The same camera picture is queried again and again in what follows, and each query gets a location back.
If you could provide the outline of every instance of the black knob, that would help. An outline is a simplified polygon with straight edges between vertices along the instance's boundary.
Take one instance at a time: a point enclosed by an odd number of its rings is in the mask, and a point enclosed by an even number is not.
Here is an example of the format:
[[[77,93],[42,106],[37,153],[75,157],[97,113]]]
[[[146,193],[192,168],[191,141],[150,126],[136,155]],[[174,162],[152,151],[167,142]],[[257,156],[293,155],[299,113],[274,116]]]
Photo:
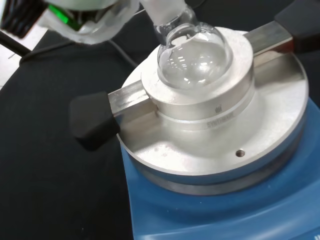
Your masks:
[[[73,99],[69,120],[72,135],[88,151],[97,150],[120,132],[106,92]]]
[[[320,50],[320,0],[295,0],[275,21],[293,36],[296,53]]]

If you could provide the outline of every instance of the small hole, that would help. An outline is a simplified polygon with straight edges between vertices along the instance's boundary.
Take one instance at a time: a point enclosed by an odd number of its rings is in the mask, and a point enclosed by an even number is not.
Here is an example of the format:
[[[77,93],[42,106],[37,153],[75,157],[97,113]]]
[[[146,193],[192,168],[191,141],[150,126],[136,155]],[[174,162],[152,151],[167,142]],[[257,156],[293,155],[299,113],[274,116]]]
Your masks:
[[[239,158],[242,158],[244,155],[246,154],[245,151],[243,151],[242,149],[238,150],[235,152],[235,155]]]

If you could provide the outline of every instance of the black tablecloth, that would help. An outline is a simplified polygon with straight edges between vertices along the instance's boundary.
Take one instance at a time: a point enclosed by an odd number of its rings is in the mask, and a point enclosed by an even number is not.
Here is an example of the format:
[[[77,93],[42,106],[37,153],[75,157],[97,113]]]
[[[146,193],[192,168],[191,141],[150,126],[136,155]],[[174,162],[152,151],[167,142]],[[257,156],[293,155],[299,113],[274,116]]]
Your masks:
[[[198,18],[250,31],[291,0],[208,0]],[[37,49],[65,41],[48,32]],[[158,45],[146,13],[114,38],[137,62]],[[320,53],[300,56],[317,96]],[[25,62],[0,91],[0,239],[131,239],[116,139],[86,152],[70,135],[72,98],[121,87],[132,67],[107,42],[68,46]]]

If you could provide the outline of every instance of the black cable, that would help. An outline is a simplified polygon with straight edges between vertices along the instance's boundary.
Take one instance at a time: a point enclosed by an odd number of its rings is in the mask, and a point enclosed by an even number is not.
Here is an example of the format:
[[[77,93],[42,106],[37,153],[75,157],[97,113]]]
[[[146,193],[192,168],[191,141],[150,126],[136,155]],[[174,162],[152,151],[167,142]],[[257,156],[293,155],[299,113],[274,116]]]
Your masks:
[[[123,57],[124,60],[126,60],[134,69],[138,67],[138,64],[113,40],[108,41]]]
[[[207,0],[202,0],[200,3],[198,3],[197,5],[195,6],[192,6],[193,9],[196,9],[196,8],[199,8],[201,7]]]
[[[113,40],[109,40],[108,42],[120,53],[120,55],[123,57],[123,59],[126,62],[128,62],[133,68],[136,68],[138,66],[138,64],[118,44],[116,44]],[[37,57],[38,55],[46,54],[51,51],[54,51],[57,49],[62,49],[62,48],[72,46],[75,44],[76,43],[73,41],[67,41],[67,42],[63,42],[63,43],[58,43],[53,46],[48,46],[48,47],[45,47],[45,48],[42,48],[39,50],[34,50],[34,51],[26,54],[25,56],[23,56],[20,59],[19,65],[23,64],[24,62],[29,61],[30,59]]]
[[[34,50],[34,51],[30,52],[29,54],[23,56],[20,59],[19,65],[23,64],[26,61],[29,61],[30,59],[33,59],[34,57],[36,57],[38,55],[45,54],[45,53],[48,53],[48,52],[51,52],[51,51],[54,51],[57,49],[62,49],[62,48],[65,48],[65,47],[68,47],[71,45],[75,45],[75,44],[76,43],[73,41],[67,41],[67,42],[58,43],[56,45],[48,46],[48,47],[45,47],[45,48],[42,48],[39,50]]]
[[[0,31],[0,45],[23,57],[30,54],[30,49]]]

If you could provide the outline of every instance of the stainless steel bar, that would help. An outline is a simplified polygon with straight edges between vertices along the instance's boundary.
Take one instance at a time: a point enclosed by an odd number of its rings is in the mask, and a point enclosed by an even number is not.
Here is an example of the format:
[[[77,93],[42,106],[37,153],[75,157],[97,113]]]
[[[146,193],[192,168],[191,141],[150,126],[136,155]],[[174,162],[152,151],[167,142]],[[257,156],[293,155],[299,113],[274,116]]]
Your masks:
[[[267,51],[292,52],[293,37],[279,23],[272,21],[244,35],[252,45],[254,56]]]
[[[138,118],[156,109],[141,80],[109,93],[108,97],[113,116],[119,123]]]

